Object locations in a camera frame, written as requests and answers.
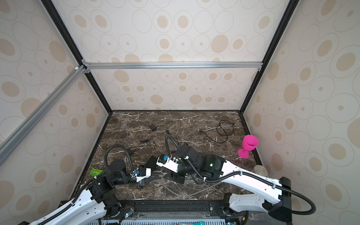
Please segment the black power adapter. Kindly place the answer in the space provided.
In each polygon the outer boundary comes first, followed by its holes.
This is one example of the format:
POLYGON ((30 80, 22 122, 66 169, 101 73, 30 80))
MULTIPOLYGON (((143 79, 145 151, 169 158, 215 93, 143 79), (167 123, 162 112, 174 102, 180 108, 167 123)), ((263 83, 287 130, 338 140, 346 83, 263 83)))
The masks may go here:
POLYGON ((132 157, 132 155, 134 154, 134 151, 132 151, 131 149, 126 149, 126 152, 129 157, 132 157))
POLYGON ((150 130, 151 130, 152 132, 156 131, 157 129, 158 129, 158 127, 157 127, 156 125, 154 125, 154 124, 151 124, 151 125, 150 125, 150 130))

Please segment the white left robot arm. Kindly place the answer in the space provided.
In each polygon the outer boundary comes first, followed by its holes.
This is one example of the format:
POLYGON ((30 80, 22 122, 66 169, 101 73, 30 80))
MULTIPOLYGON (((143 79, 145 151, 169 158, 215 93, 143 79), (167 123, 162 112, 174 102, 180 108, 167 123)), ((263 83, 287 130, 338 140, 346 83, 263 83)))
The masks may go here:
POLYGON ((85 225, 104 216, 116 216, 121 211, 121 204, 116 197, 116 186, 132 183, 144 184, 147 179, 155 178, 153 171, 159 164, 164 164, 168 156, 161 154, 151 157, 149 165, 135 169, 131 159, 132 151, 121 144, 111 146, 104 155, 103 172, 85 183, 74 198, 54 212, 33 222, 34 225, 85 225), (126 172, 124 160, 108 163, 108 154, 115 148, 122 148, 130 164, 130 172, 126 172))

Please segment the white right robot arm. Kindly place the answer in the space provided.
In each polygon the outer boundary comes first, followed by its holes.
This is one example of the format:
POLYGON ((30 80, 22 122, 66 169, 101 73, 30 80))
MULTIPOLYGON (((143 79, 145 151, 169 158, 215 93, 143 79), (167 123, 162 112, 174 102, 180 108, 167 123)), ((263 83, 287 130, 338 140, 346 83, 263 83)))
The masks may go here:
POLYGON ((293 215, 311 215, 316 205, 308 197, 291 189, 288 178, 270 179, 244 170, 217 155, 202 156, 188 144, 165 136, 166 155, 158 158, 157 165, 185 176, 195 174, 204 183, 228 183, 250 191, 249 195, 231 194, 229 208, 236 212, 266 212, 273 219, 291 223, 293 215))

